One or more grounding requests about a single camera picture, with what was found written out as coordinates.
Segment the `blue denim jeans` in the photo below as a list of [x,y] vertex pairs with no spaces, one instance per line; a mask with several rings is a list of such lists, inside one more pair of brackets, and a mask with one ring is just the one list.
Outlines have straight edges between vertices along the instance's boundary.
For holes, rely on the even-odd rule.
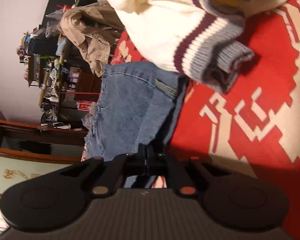
[[171,140],[183,105],[187,76],[151,62],[107,65],[92,114],[83,119],[89,130],[83,160],[111,161],[151,145],[162,153]]

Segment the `cream striped knit sweater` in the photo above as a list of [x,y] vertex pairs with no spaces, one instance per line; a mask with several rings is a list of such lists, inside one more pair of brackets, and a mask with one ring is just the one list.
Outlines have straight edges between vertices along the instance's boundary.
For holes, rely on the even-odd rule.
[[287,0],[107,0],[139,53],[219,93],[253,51],[238,41],[246,19]]

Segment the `wooden drawer cabinet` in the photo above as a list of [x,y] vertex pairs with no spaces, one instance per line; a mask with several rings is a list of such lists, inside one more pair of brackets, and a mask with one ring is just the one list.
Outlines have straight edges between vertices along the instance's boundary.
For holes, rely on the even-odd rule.
[[80,71],[76,83],[75,101],[96,102],[100,96],[102,79],[91,72]]

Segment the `red christmas pattern blanket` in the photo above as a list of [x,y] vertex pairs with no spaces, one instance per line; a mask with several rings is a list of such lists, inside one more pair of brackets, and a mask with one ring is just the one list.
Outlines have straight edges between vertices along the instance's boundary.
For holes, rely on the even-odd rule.
[[238,41],[254,56],[226,93],[192,80],[170,152],[190,155],[281,188],[281,225],[300,239],[300,0],[246,19]]

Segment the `cluttered shelf unit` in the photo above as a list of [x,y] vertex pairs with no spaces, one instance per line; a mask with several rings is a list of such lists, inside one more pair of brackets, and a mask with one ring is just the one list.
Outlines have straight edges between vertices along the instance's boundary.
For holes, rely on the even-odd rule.
[[41,89],[47,85],[49,73],[58,58],[57,48],[57,38],[47,37],[45,28],[34,28],[23,34],[16,53],[19,62],[26,67],[23,78],[28,87]]

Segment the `beige jacket on chair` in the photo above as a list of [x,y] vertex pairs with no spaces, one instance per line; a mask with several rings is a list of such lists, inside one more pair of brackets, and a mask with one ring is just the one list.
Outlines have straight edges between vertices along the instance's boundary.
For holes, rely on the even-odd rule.
[[104,73],[111,47],[121,37],[124,25],[107,0],[67,10],[60,20],[60,30],[79,50],[91,72]]

